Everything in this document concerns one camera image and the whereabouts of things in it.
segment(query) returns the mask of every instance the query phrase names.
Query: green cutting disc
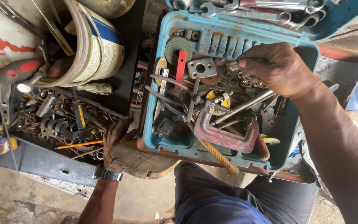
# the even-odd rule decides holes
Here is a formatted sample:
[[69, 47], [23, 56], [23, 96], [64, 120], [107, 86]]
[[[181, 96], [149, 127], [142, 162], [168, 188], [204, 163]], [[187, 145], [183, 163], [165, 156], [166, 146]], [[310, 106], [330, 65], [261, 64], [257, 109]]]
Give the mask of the green cutting disc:
[[172, 66], [178, 65], [179, 50], [187, 52], [186, 62], [191, 60], [193, 50], [185, 38], [172, 38], [165, 46], [165, 58]]

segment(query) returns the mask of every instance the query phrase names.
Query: hand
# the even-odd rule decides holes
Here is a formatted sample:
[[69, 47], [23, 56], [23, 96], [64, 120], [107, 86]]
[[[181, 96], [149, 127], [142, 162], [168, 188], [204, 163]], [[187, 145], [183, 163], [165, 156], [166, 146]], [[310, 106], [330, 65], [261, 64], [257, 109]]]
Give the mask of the hand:
[[109, 157], [109, 151], [113, 148], [114, 143], [121, 139], [122, 130], [129, 123], [129, 117], [119, 120], [118, 122], [112, 123], [108, 130], [103, 134], [103, 166], [105, 169], [122, 172], [122, 168], [114, 166]]
[[291, 99], [321, 84], [289, 43], [256, 45], [237, 61], [243, 76], [254, 82], [257, 77], [273, 92]]

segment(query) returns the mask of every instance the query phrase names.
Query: man's right hand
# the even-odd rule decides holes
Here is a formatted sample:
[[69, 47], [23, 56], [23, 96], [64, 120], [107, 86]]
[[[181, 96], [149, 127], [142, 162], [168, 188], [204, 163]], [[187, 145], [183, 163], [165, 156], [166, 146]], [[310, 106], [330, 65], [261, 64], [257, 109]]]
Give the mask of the man's right hand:
[[291, 99], [322, 84], [289, 43], [256, 45], [237, 61], [244, 76], [255, 76], [273, 92]]

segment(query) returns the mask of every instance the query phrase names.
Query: white bucket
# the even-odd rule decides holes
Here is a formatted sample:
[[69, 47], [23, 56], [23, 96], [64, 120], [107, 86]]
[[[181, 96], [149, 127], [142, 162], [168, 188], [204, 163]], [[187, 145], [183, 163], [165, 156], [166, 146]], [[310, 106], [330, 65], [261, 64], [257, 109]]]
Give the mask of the white bucket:
[[59, 79], [46, 78], [37, 87], [77, 86], [115, 75], [124, 62], [120, 33], [107, 20], [75, 0], [64, 0], [76, 27], [77, 51], [68, 72]]

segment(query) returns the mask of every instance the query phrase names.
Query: toolbox lid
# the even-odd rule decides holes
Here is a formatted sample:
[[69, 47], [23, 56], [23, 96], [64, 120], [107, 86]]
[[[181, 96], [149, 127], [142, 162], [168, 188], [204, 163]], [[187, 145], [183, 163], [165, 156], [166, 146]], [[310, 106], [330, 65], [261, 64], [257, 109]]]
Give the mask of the toolbox lid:
[[[173, 0], [166, 0], [166, 2], [172, 10], [176, 10], [172, 5]], [[191, 14], [204, 13], [206, 10], [200, 9], [203, 3], [205, 3], [205, 1], [193, 0], [186, 11]], [[340, 5], [335, 5], [330, 0], [325, 0], [324, 9], [327, 15], [323, 20], [318, 22], [315, 26], [309, 28], [301, 27], [298, 30], [290, 30], [273, 23], [256, 19], [244, 19], [225, 15], [216, 15], [216, 18], [270, 30], [276, 33], [306, 38], [315, 42], [330, 38], [358, 19], [358, 0], [348, 0]]]

